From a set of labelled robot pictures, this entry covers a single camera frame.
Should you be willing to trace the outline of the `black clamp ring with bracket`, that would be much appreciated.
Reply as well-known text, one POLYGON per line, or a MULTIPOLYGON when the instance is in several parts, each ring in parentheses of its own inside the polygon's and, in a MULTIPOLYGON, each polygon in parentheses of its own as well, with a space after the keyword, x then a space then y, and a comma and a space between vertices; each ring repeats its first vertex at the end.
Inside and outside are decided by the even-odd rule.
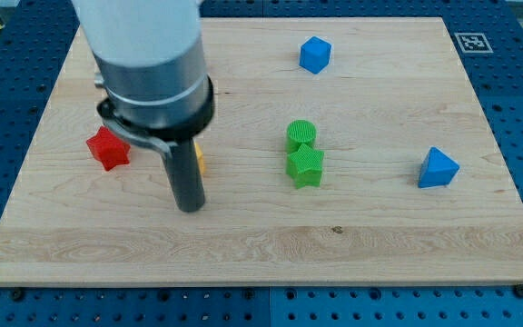
POLYGON ((97 105, 97 112, 103 124, 116 137, 141 148, 157 152, 163 159, 181 157, 182 147, 193 152, 192 139, 201 133, 210 123, 215 110, 213 84, 209 76, 203 79, 202 87, 197 87, 194 94, 203 95, 189 104, 196 104, 192 112, 184 111, 185 104, 180 102, 156 104, 133 104, 114 97, 107 97, 97 105), (164 126, 152 127, 156 118, 164 118, 164 126))

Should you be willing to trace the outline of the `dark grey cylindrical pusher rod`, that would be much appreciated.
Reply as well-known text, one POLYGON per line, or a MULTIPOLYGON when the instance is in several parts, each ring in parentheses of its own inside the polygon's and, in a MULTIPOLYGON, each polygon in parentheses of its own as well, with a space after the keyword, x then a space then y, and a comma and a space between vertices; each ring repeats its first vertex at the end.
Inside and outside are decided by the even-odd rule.
POLYGON ((205 193, 193 139, 171 145, 163 155, 163 165, 177 207, 185 213, 199 211, 205 193))

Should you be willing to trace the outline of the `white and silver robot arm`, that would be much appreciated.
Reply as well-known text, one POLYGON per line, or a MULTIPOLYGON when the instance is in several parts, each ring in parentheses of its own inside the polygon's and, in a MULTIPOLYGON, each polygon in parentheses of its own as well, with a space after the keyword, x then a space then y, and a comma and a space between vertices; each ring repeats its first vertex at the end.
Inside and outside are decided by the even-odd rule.
POLYGON ((177 207, 205 203, 194 137, 211 122, 214 88, 202 45, 200 2, 72 0, 94 55, 103 124, 163 159, 177 207))

